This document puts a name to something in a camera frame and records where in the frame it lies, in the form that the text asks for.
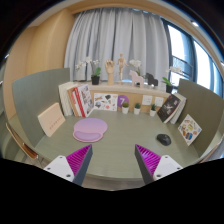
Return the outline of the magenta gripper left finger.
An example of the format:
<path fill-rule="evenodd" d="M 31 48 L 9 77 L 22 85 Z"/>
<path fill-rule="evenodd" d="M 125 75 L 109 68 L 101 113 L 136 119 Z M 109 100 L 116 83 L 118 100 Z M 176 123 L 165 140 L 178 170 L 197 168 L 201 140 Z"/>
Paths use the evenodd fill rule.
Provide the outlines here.
<path fill-rule="evenodd" d="M 44 170 L 81 186 L 92 155 L 92 145 L 87 145 L 68 156 L 59 155 Z"/>

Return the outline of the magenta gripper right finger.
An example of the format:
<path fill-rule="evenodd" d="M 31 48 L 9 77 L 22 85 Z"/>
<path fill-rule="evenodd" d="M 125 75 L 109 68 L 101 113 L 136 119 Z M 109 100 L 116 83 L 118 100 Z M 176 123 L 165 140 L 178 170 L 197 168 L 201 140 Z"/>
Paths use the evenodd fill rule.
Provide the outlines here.
<path fill-rule="evenodd" d="M 152 183 L 182 169 L 169 155 L 159 156 L 151 150 L 135 145 L 135 157 L 145 184 Z"/>

